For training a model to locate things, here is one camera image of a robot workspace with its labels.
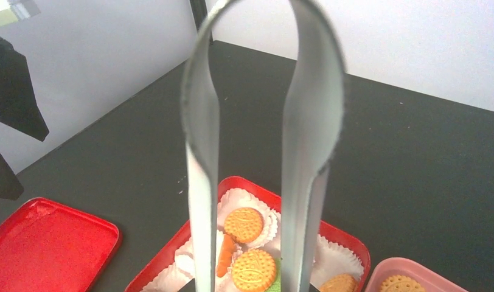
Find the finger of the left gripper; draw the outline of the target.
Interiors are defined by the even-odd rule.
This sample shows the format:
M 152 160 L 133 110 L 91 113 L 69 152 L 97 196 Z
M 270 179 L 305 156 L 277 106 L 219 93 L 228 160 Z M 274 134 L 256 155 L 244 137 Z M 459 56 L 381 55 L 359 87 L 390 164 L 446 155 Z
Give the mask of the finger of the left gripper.
M 22 184 L 0 154 L 0 198 L 17 200 L 23 191 Z
M 0 37 L 0 123 L 39 141 L 49 129 L 37 105 L 27 59 Z

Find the red tin lid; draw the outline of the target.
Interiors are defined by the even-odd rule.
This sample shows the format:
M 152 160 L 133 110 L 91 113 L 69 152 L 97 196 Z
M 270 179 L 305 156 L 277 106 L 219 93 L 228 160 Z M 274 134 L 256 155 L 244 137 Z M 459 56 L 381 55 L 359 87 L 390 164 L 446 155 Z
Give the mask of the red tin lid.
M 109 221 L 31 199 L 0 225 L 0 291 L 89 291 L 121 240 Z

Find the red cookie tin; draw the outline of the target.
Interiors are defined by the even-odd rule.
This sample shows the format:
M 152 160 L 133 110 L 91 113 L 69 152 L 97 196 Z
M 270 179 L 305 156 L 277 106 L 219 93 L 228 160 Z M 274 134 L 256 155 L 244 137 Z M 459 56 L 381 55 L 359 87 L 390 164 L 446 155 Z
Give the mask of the red cookie tin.
M 256 183 L 240 176 L 230 176 L 218 184 L 218 199 L 225 196 L 226 191 L 232 188 L 241 188 L 251 192 L 258 199 L 266 203 L 275 211 L 281 211 L 281 197 Z M 371 269 L 371 256 L 367 247 L 358 238 L 322 221 L 319 234 L 328 241 L 337 243 L 349 250 L 361 260 L 363 273 L 356 288 L 361 291 Z M 181 229 L 168 241 L 168 243 L 151 259 L 143 270 L 129 283 L 126 292 L 141 291 L 149 281 L 153 280 L 164 268 L 174 262 L 175 251 L 190 238 L 190 223 L 186 222 Z

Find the orange round sandwich cookie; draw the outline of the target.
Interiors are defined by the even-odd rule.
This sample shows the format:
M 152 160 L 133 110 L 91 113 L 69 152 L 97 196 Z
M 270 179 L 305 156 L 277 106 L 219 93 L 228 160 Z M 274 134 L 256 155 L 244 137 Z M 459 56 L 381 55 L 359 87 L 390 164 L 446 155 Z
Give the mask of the orange round sandwich cookie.
M 251 207 L 233 210 L 224 221 L 224 231 L 237 243 L 251 243 L 263 230 L 263 217 Z

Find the green sandwich cookie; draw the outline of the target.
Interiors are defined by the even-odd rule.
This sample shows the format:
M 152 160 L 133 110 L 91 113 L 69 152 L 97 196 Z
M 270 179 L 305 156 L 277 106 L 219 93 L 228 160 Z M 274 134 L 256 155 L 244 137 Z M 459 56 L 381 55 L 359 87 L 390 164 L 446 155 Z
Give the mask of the green sandwich cookie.
M 274 282 L 265 290 L 265 292 L 281 292 L 280 259 L 275 259 L 275 263 L 276 263 L 276 278 Z

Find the pink tray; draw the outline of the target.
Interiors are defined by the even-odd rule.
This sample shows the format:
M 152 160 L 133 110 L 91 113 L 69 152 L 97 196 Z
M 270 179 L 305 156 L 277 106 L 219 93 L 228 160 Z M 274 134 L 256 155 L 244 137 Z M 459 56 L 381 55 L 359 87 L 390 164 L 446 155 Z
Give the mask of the pink tray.
M 411 277 L 426 291 L 467 291 L 425 266 L 403 257 L 391 257 L 380 262 L 375 267 L 365 291 L 379 291 L 381 283 L 393 275 Z

